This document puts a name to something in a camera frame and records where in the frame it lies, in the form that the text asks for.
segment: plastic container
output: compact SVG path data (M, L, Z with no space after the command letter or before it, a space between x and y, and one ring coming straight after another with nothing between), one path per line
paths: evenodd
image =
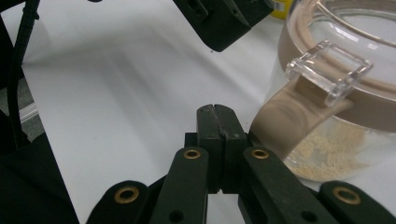
M396 154L396 2L294 1L250 134L298 176L346 179Z

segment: screw hole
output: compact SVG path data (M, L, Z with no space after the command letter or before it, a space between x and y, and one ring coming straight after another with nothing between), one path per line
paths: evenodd
M303 212L301 213L301 217L302 217L305 221L308 221L308 222L317 222L317 221L318 221L317 215L315 215L315 214L312 213L312 212L308 212L308 211L303 211Z
M184 157L190 160L197 159L201 156L201 152L195 149L190 149L184 152Z
M171 212L171 213L169 214L169 220L170 220L171 222L177 223L177 222L182 221L183 218L184 218L183 213L180 212L180 211L177 211L177 210L176 210L176 211L173 211L173 212Z
M134 186L126 186L117 190L114 195L116 203L131 203L139 196L139 189Z
M122 199L128 199L131 197L134 197L134 192L130 189L127 189L120 194L120 198Z
M262 149L255 149L252 152L253 157L257 158L257 159L266 159L270 156L270 154L268 154L268 152L262 150Z

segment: black cable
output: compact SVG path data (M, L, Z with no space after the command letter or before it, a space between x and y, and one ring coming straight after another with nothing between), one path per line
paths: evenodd
M12 132L17 148L23 147L24 141L22 137L20 110L18 107L18 82L20 79L19 68L22 65L30 36L38 20L37 9L40 0L27 0L23 9L21 24L15 42L14 53L11 61L11 68L8 76L7 84L7 101L9 117L11 119Z

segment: granular powder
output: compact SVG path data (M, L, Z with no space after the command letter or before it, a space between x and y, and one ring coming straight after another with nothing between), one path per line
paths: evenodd
M340 119L330 118L318 126L285 160L297 176L329 181L345 179L368 164L357 162L365 130Z

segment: white table surface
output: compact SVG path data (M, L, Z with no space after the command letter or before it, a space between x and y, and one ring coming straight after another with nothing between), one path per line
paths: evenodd
M21 9L2 13L13 40ZM266 18L217 53L170 0L42 0L38 13L23 71L81 223L114 184L165 175L200 106L229 106L247 132L283 25ZM347 182L396 216L395 168ZM208 210L207 223L243 223L235 195L211 195Z

